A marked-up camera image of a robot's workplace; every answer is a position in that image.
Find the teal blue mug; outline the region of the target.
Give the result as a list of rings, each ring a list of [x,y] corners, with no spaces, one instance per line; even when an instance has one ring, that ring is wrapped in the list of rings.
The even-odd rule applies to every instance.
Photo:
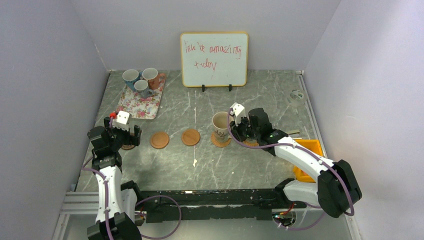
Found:
[[[136,92],[135,83],[141,79],[141,72],[136,69],[128,69],[122,74],[122,79],[124,80],[126,86]]]

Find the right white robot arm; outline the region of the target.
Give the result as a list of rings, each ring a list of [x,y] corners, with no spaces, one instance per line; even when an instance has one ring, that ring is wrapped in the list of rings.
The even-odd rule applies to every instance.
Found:
[[[278,206],[286,208],[292,202],[303,202],[321,208],[333,218],[342,214],[354,216],[354,204],[362,198],[362,192],[347,161],[334,161],[302,146],[286,132],[274,128],[263,108],[246,113],[241,104],[234,103],[227,111],[226,124],[237,144],[248,148],[244,141],[254,140],[255,149],[290,162],[313,179],[302,182],[288,178],[276,186],[274,199]]]

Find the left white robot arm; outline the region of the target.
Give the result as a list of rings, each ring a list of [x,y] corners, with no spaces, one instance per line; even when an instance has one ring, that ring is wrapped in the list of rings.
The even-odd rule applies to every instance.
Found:
[[[95,224],[86,230],[90,240],[139,240],[141,234],[135,223],[135,210],[143,203],[134,181],[122,183],[122,146],[139,146],[141,129],[130,127],[131,114],[111,113],[103,126],[92,128],[87,136],[93,146],[88,171],[98,184],[98,208]]]

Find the light wooden coaster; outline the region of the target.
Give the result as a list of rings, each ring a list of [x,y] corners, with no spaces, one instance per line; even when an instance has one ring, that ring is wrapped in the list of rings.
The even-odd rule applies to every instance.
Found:
[[[155,132],[150,137],[150,145],[155,149],[163,149],[169,144],[169,135],[164,131]]]
[[[181,141],[186,146],[194,146],[201,139],[200,133],[193,128],[185,130],[181,135]]]

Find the dark walnut wooden coaster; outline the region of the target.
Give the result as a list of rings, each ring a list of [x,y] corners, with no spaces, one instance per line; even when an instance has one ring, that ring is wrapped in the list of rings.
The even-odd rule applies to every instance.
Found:
[[[130,132],[128,136],[126,136],[124,138],[124,140],[122,141],[122,145],[121,145],[121,149],[123,150],[131,150],[135,147],[135,145],[133,144],[133,137],[134,137],[134,133]]]

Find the woven rattan coaster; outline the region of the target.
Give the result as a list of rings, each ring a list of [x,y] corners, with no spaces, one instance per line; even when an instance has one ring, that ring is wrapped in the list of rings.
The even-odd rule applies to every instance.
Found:
[[[227,136],[224,138],[224,141],[219,141],[216,136],[215,133],[213,132],[210,136],[210,141],[212,142],[213,145],[215,145],[216,147],[219,148],[224,148],[226,146],[228,146],[231,142],[231,139]]]
[[[243,144],[249,146],[249,147],[258,147],[259,144],[257,143],[256,140],[254,139],[246,139],[245,141],[242,142]]]

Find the cream coral pattern mug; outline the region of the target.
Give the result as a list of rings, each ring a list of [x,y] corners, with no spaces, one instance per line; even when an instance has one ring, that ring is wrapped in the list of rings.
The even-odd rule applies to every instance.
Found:
[[[217,112],[212,117],[213,135],[218,143],[224,143],[229,140],[228,113],[225,111]]]

